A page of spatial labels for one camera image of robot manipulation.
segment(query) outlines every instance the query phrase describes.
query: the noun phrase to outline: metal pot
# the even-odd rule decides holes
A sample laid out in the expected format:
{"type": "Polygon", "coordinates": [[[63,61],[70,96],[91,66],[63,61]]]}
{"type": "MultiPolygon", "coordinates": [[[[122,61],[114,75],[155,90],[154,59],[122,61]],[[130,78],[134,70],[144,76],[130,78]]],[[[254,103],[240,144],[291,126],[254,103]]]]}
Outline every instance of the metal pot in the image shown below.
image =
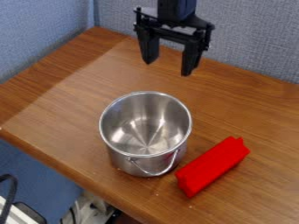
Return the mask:
{"type": "Polygon", "coordinates": [[[160,176],[179,164],[191,130],[190,110],[159,92],[124,95],[99,120],[114,166],[139,177],[160,176]]]}

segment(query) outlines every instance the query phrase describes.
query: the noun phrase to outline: red toy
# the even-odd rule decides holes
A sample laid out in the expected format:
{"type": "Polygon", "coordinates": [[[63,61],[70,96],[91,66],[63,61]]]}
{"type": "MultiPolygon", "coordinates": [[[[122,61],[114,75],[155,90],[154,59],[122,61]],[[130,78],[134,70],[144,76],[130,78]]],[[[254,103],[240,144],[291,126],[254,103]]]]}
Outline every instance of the red toy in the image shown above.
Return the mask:
{"type": "Polygon", "coordinates": [[[191,198],[250,153],[243,139],[224,139],[176,173],[179,187],[191,198]]]}

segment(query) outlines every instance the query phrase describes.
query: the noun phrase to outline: pot rim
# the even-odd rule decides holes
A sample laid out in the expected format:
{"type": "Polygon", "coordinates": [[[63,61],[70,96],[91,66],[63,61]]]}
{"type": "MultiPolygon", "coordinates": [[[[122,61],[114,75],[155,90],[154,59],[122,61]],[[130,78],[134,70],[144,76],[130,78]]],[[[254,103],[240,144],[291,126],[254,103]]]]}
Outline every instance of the pot rim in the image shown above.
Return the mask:
{"type": "Polygon", "coordinates": [[[166,94],[166,93],[162,93],[162,92],[158,92],[158,91],[138,91],[138,92],[132,92],[130,94],[126,94],[123,96],[120,96],[119,98],[116,98],[111,103],[110,105],[107,106],[107,108],[104,109],[103,113],[102,113],[102,116],[99,118],[99,133],[100,133],[100,136],[102,136],[102,139],[104,140],[107,146],[110,147],[110,149],[112,149],[114,151],[116,151],[118,153],[120,153],[122,155],[127,156],[127,157],[131,157],[131,158],[152,158],[152,157],[158,157],[158,156],[162,156],[163,154],[167,154],[172,151],[176,151],[178,148],[183,145],[183,143],[187,141],[187,138],[190,136],[192,132],[192,116],[191,116],[191,112],[190,110],[187,109],[187,107],[184,106],[184,104],[182,103],[182,101],[175,98],[174,96],[166,94]],[[187,112],[187,116],[188,116],[188,120],[190,120],[190,125],[188,125],[188,129],[187,129],[187,133],[182,139],[182,141],[172,147],[170,148],[168,150],[160,152],[160,153],[156,153],[156,154],[150,154],[150,155],[138,155],[138,154],[132,154],[132,153],[127,153],[122,150],[119,150],[107,140],[106,136],[104,136],[104,130],[103,130],[103,126],[102,126],[102,121],[103,121],[103,118],[106,116],[106,114],[108,113],[110,109],[119,103],[122,102],[126,98],[131,97],[132,95],[162,95],[162,96],[167,96],[170,97],[172,100],[175,100],[179,105],[183,107],[183,109],[186,110],[187,112]]]}

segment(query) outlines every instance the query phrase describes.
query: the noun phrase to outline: pot handle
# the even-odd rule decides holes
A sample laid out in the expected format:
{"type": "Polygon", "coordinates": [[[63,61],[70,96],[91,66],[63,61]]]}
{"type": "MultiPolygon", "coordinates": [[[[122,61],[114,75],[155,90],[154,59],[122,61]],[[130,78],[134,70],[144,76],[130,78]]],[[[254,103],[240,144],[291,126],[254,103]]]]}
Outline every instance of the pot handle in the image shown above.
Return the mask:
{"type": "Polygon", "coordinates": [[[171,163],[168,164],[168,166],[164,168],[163,171],[159,171],[159,172],[150,172],[147,171],[136,162],[136,159],[132,159],[131,157],[127,159],[134,165],[135,167],[146,174],[151,175],[151,176],[160,176],[160,175],[164,175],[171,169],[172,169],[172,166],[174,166],[174,161],[176,159],[176,155],[178,155],[178,152],[179,150],[175,151],[175,153],[172,154],[172,161],[171,163]]]}

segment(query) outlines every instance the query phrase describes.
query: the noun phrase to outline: wooden table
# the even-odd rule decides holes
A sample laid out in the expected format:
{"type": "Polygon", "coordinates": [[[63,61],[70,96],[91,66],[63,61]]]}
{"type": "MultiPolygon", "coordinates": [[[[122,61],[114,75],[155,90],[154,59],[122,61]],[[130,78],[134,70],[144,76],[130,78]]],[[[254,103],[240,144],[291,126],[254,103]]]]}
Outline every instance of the wooden table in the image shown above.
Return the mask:
{"type": "Polygon", "coordinates": [[[143,223],[299,223],[299,86],[204,59],[180,76],[163,47],[147,66],[136,40],[92,28],[0,86],[0,136],[143,223]],[[182,167],[228,136],[247,159],[192,199],[174,173],[136,178],[108,162],[99,116],[114,99],[155,90],[191,110],[182,167]]]}

